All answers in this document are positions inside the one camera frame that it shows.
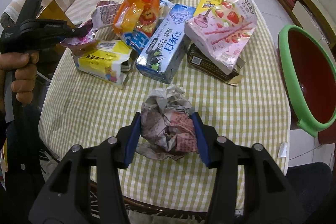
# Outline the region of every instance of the plastic basin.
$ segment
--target plastic basin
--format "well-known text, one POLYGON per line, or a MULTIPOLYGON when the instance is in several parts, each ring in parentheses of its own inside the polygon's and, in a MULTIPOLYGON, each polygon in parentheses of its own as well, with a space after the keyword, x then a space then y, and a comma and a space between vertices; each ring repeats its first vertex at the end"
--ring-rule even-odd
POLYGON ((322 46, 305 30, 285 26, 279 33, 283 79, 292 119, 316 137, 336 119, 336 69, 322 46))

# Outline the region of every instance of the cardboard box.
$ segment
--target cardboard box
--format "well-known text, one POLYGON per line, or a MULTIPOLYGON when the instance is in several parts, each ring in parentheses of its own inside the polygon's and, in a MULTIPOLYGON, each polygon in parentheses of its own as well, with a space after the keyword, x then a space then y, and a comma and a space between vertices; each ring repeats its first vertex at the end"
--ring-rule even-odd
POLYGON ((184 37, 184 22, 193 17, 194 7, 176 4, 136 60, 139 72, 170 84, 187 53, 190 40, 184 37))
POLYGON ((245 61, 239 57, 234 70, 229 75, 226 75, 195 44, 191 44, 189 48, 188 63, 216 79, 233 86, 237 86, 241 82, 243 76, 240 74, 240 70, 245 65, 245 61))

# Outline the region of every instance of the checkered tablecloth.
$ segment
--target checkered tablecloth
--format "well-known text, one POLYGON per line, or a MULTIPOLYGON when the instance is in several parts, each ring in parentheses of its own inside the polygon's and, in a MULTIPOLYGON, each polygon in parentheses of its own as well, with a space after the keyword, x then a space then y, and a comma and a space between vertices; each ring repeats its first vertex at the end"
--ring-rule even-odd
MULTIPOLYGON (((174 0, 196 7, 200 0, 174 0)), ((241 53, 246 61, 239 86, 224 84, 189 67, 184 57, 173 84, 204 124, 234 143, 262 143, 283 172, 288 159, 277 158, 280 144, 289 141, 290 108, 281 80, 271 34, 255 6, 258 25, 241 53)), ((129 125, 150 90, 167 85, 136 69, 123 90, 77 71, 69 50, 64 53, 49 87, 39 124, 41 139, 62 158, 73 144, 99 145, 129 125)), ((196 153, 173 161, 154 161, 135 154, 128 170, 120 170, 123 194, 153 205, 187 211, 207 211, 216 170, 208 170, 196 153)), ((95 169, 91 178, 95 180, 95 169)), ((243 168, 239 168, 237 209, 243 207, 243 168)))

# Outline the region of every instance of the qr code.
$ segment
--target qr code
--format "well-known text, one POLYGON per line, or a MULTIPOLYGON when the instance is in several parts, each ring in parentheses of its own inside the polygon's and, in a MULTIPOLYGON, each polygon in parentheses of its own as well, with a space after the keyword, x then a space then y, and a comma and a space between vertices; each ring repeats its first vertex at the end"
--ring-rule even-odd
POLYGON ((191 63, 196 64, 196 65, 199 66, 200 63, 201 63, 201 61, 202 61, 201 58, 198 58, 198 57, 194 56, 193 59, 191 60, 191 63))

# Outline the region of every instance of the crumpled newspaper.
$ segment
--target crumpled newspaper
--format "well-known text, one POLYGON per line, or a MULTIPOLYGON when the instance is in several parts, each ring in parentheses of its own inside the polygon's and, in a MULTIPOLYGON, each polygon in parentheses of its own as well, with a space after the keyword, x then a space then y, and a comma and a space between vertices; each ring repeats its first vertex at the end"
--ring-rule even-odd
POLYGON ((191 103, 175 85, 152 90, 141 106, 141 136, 148 142, 137 145, 137 153, 153 160, 178 160, 198 152, 191 103))

